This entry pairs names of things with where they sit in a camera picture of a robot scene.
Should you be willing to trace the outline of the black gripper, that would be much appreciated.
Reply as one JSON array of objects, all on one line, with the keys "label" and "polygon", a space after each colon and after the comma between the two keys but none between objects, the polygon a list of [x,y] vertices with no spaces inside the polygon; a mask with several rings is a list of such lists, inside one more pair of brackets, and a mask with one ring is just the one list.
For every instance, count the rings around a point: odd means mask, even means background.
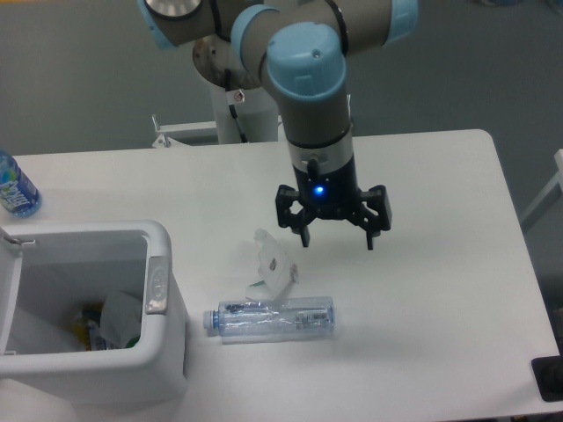
[{"label": "black gripper", "polygon": [[[290,228],[301,238],[303,247],[310,244],[308,226],[316,218],[344,220],[365,231],[369,251],[374,249],[374,239],[382,231],[391,229],[391,205],[383,185],[361,191],[357,184],[355,158],[352,157],[336,171],[319,174],[311,180],[306,171],[294,168],[298,191],[279,185],[275,196],[278,225]],[[296,214],[291,211],[295,202],[302,205]]]}]

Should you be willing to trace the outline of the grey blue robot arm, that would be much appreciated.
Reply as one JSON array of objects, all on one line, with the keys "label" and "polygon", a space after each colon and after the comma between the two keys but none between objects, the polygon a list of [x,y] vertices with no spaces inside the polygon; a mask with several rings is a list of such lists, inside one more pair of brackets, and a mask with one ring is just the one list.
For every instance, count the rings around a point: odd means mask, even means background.
[{"label": "grey blue robot arm", "polygon": [[317,220],[347,221],[368,239],[391,227],[384,186],[358,186],[346,88],[347,57],[411,33],[415,1],[306,1],[279,8],[262,1],[141,1],[163,47],[217,35],[275,101],[296,187],[280,186],[278,223],[309,243]]}]

